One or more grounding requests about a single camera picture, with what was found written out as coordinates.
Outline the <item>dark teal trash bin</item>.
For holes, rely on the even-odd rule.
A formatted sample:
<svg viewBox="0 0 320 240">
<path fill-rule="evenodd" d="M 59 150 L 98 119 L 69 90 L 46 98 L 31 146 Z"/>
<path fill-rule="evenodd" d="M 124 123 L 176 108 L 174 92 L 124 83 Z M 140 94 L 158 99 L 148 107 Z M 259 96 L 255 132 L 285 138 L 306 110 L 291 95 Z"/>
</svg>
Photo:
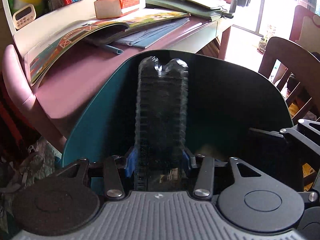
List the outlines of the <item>dark teal trash bin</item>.
<svg viewBox="0 0 320 240">
<path fill-rule="evenodd" d="M 209 148 L 219 160 L 238 157 L 296 191 L 303 189 L 302 167 L 282 140 L 269 142 L 249 129 L 279 131 L 293 123 L 280 92 L 259 73 L 226 61 L 173 50 L 137 54 L 109 77 L 86 107 L 68 138 L 63 165 L 77 159 L 103 161 L 135 147 L 138 67 L 147 57 L 161 64 L 188 65 L 184 149 Z"/>
</svg>

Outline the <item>clear crushed plastic bottle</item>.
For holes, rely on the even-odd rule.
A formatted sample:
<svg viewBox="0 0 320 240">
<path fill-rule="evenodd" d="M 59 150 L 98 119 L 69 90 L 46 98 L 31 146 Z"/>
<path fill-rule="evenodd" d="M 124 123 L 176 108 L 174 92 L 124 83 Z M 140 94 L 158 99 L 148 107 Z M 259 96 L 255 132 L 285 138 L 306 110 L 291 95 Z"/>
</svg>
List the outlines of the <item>clear crushed plastic bottle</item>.
<svg viewBox="0 0 320 240">
<path fill-rule="evenodd" d="M 187 124 L 188 65 L 161 64 L 155 56 L 138 67 L 135 148 L 136 191 L 180 188 Z"/>
</svg>

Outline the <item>brown wooden chair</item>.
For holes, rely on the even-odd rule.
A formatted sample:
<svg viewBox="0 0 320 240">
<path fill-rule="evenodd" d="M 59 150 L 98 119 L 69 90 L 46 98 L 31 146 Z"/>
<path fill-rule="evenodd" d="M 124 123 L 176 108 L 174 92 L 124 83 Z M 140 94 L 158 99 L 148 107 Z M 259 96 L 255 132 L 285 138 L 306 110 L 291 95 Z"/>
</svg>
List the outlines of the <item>brown wooden chair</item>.
<svg viewBox="0 0 320 240">
<path fill-rule="evenodd" d="M 279 91 L 283 89 L 291 74 L 298 80 L 298 85 L 285 100 L 287 106 L 290 106 L 304 89 L 310 95 L 310 99 L 292 117 L 296 124 L 313 106 L 319 108 L 319 60 L 295 42 L 274 36 L 268 40 L 258 73 L 266 78 L 270 77 L 276 61 L 286 67 L 277 84 Z"/>
</svg>

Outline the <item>teal and cream quilt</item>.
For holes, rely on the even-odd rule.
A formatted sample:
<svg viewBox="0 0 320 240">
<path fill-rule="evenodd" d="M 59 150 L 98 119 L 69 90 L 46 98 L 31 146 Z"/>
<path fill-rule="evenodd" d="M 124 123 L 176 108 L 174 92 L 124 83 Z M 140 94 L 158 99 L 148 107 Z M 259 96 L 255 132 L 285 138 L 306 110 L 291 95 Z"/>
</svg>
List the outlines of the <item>teal and cream quilt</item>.
<svg viewBox="0 0 320 240">
<path fill-rule="evenodd" d="M 17 166 L 1 157 L 1 239 L 11 238 L 14 230 L 12 201 L 22 189 L 51 175 L 60 165 L 62 153 L 40 138 L 28 148 L 27 157 Z"/>
</svg>

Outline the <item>pink study desk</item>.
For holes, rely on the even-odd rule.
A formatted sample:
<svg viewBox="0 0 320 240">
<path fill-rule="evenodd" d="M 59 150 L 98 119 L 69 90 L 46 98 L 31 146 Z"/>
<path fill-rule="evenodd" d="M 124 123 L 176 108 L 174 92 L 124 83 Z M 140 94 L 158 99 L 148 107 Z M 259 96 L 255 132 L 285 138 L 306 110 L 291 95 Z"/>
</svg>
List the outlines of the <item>pink study desk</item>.
<svg viewBox="0 0 320 240">
<path fill-rule="evenodd" d="M 113 72 L 141 52 L 125 47 L 115 55 L 78 42 L 53 64 L 39 86 L 30 87 L 22 56 L 51 34 L 67 13 L 68 8 L 62 8 L 19 31 L 2 57 L 4 85 L 14 110 L 58 151 L 63 151 L 81 113 Z"/>
</svg>

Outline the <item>colourful open picture book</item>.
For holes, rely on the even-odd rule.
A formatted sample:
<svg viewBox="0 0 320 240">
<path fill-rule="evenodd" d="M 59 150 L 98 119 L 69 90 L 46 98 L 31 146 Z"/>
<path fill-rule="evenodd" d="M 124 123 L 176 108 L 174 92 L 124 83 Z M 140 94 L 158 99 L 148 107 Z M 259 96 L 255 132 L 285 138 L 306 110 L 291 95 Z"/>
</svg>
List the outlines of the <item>colourful open picture book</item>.
<svg viewBox="0 0 320 240">
<path fill-rule="evenodd" d="M 126 35 L 189 16 L 187 12 L 145 8 L 120 18 L 93 19 L 71 24 L 48 36 L 26 53 L 24 65 L 29 85 L 41 81 L 57 59 L 81 40 L 95 46 L 110 44 Z"/>
</svg>

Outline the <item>blue folders stack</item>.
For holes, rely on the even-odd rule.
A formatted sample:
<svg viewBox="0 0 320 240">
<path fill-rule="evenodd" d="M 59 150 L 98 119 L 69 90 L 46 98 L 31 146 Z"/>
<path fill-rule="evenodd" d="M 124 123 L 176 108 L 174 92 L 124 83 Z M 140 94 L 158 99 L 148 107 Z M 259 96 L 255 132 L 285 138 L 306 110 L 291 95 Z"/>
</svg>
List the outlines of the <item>blue folders stack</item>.
<svg viewBox="0 0 320 240">
<path fill-rule="evenodd" d="M 156 43 L 157 41 L 159 41 L 161 38 L 169 35 L 171 32 L 185 25 L 189 21 L 190 20 L 188 17 L 184 17 L 163 22 L 152 28 L 139 31 L 129 36 L 122 37 L 114 41 L 114 43 L 129 47 L 146 49 L 154 43 Z"/>
</svg>

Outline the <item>black desk clamp lamp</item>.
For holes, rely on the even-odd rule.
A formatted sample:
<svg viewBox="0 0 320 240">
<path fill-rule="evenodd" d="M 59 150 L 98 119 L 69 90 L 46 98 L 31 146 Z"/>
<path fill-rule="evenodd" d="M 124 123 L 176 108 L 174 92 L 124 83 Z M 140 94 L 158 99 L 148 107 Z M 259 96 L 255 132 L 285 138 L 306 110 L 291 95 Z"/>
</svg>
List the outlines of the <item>black desk clamp lamp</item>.
<svg viewBox="0 0 320 240">
<path fill-rule="evenodd" d="M 223 0 L 230 5 L 229 9 L 222 13 L 225 18 L 233 18 L 237 7 L 247 7 L 251 0 Z"/>
</svg>

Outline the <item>orange tissue pack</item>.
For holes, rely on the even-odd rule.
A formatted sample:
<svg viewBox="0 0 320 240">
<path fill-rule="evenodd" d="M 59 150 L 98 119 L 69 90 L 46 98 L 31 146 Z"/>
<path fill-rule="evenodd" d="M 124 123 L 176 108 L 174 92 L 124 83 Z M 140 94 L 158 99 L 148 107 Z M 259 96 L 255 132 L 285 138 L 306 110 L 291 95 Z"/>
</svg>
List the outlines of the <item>orange tissue pack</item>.
<svg viewBox="0 0 320 240">
<path fill-rule="evenodd" d="M 146 6 L 145 0 L 95 0 L 97 19 L 119 18 Z"/>
</svg>

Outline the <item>white digital timer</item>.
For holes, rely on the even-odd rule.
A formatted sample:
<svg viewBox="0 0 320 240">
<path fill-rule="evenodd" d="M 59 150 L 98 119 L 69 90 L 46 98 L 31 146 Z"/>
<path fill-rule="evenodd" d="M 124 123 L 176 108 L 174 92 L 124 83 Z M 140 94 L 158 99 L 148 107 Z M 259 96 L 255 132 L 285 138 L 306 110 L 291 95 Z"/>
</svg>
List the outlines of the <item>white digital timer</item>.
<svg viewBox="0 0 320 240">
<path fill-rule="evenodd" d="M 13 16 L 14 27 L 19 30 L 36 19 L 36 10 L 32 4 L 28 4 L 16 11 Z"/>
</svg>

